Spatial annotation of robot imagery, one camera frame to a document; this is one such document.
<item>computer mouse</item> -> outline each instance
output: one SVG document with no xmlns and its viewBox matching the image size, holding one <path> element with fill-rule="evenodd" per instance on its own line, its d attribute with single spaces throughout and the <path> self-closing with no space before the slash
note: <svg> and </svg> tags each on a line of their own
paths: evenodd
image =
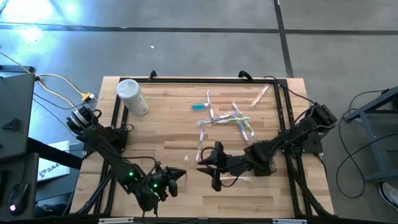
<svg viewBox="0 0 398 224">
<path fill-rule="evenodd" d="M 29 185 L 27 183 L 19 183 L 12 188 L 10 199 L 8 200 L 11 215 L 20 215 L 25 211 L 28 191 Z"/>
</svg>

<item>concrete floor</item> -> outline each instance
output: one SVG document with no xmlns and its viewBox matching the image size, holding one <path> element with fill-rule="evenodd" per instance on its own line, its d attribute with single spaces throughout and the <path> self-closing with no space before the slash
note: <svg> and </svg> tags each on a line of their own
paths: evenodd
<svg viewBox="0 0 398 224">
<path fill-rule="evenodd" d="M 278 29 L 273 0 L 9 0 L 0 25 L 10 22 L 79 24 L 117 27 L 193 27 Z M 286 29 L 397 30 L 393 0 L 279 0 Z M 286 77 L 279 34 L 181 32 L 76 32 L 40 29 L 0 31 L 1 51 L 37 73 L 67 77 L 83 91 L 98 94 L 103 76 L 229 76 L 240 70 L 254 77 Z M 354 95 L 397 85 L 396 35 L 287 35 L 294 77 L 304 78 L 308 96 L 326 104 L 340 117 Z M 11 64 L 0 58 L 0 64 Z M 80 102 L 63 81 L 46 78 L 45 84 Z M 68 106 L 39 86 L 35 92 Z M 376 97 L 358 98 L 354 107 Z M 68 116 L 45 104 L 60 119 Z M 30 137 L 45 143 L 74 138 L 39 105 L 33 105 Z M 344 124 L 349 151 L 365 145 L 360 126 Z M 376 183 L 366 184 L 362 197 L 339 193 L 335 173 L 347 155 L 334 129 L 324 140 L 325 163 L 335 213 L 345 218 L 398 223 L 398 213 L 379 196 Z M 364 174 L 375 171 L 370 150 L 356 159 Z M 360 191 L 358 171 L 345 164 L 340 182 L 347 194 Z M 388 180 L 398 187 L 396 179 Z"/>
</svg>

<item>yellow connector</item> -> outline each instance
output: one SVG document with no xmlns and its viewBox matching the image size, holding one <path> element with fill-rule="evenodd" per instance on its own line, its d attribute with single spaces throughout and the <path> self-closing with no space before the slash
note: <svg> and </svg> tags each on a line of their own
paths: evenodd
<svg viewBox="0 0 398 224">
<path fill-rule="evenodd" d="M 94 94 L 92 94 L 92 93 L 83 93 L 82 94 L 82 101 L 83 102 L 86 102 L 87 100 L 91 100 L 91 99 L 93 99 L 94 97 L 95 97 L 95 95 Z"/>
</svg>

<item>white cylindrical container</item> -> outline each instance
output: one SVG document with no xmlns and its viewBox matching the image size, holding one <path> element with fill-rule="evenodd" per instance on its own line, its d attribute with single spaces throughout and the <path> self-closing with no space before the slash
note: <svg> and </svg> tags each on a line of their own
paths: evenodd
<svg viewBox="0 0 398 224">
<path fill-rule="evenodd" d="M 123 80 L 116 87 L 116 93 L 134 116 L 142 116 L 148 112 L 149 107 L 138 82 L 131 79 Z"/>
</svg>

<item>wooden tabletop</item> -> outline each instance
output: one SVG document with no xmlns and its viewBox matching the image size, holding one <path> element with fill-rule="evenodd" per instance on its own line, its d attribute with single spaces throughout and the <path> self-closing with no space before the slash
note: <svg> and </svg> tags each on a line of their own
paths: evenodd
<svg viewBox="0 0 398 224">
<path fill-rule="evenodd" d="M 116 86 L 120 77 L 104 77 L 97 109 L 103 112 L 100 123 L 109 126 L 116 98 Z M 306 96 L 304 81 L 301 78 L 287 79 L 289 88 L 299 95 Z M 277 135 L 279 119 L 272 86 L 266 91 L 254 110 L 249 105 L 255 99 L 264 84 L 230 83 L 140 83 L 141 90 L 149 104 L 145 116 L 135 117 L 129 113 L 127 124 L 135 129 L 129 133 L 124 156 L 153 156 L 162 166 L 172 166 L 187 170 L 187 179 L 178 180 L 178 197 L 169 197 L 159 204 L 160 217 L 229 217 L 229 218 L 292 218 L 294 217 L 290 196 L 287 168 L 282 153 L 275 156 L 277 171 L 271 176 L 253 177 L 245 173 L 232 187 L 223 187 L 216 192 L 211 188 L 211 177 L 196 170 L 195 164 L 201 127 L 198 120 L 210 117 L 208 110 L 192 111 L 191 105 L 206 101 L 206 91 L 211 91 L 211 101 L 215 115 L 231 111 L 235 102 L 245 116 L 250 117 L 249 124 L 255 130 L 258 139 L 272 139 Z M 284 114 L 285 100 L 280 90 Z M 298 116 L 308 108 L 308 102 L 290 95 L 293 112 Z M 121 104 L 117 124 L 121 123 Z M 232 155 L 243 154 L 247 146 L 236 123 L 207 124 L 203 147 L 214 146 L 221 141 L 224 151 Z M 152 160 L 132 160 L 145 172 L 153 166 Z M 103 159 L 98 153 L 83 161 L 80 176 L 73 198 L 71 212 L 77 211 L 89 199 L 98 185 Z M 303 164 L 309 189 L 327 211 L 333 213 L 325 171 L 314 155 L 304 154 Z M 231 183 L 227 175 L 223 181 Z M 301 190 L 297 191 L 300 208 L 304 211 Z M 102 209 L 105 207 L 108 188 L 104 191 Z M 142 210 L 133 194 L 127 195 L 116 184 L 112 216 L 139 217 Z"/>
</svg>

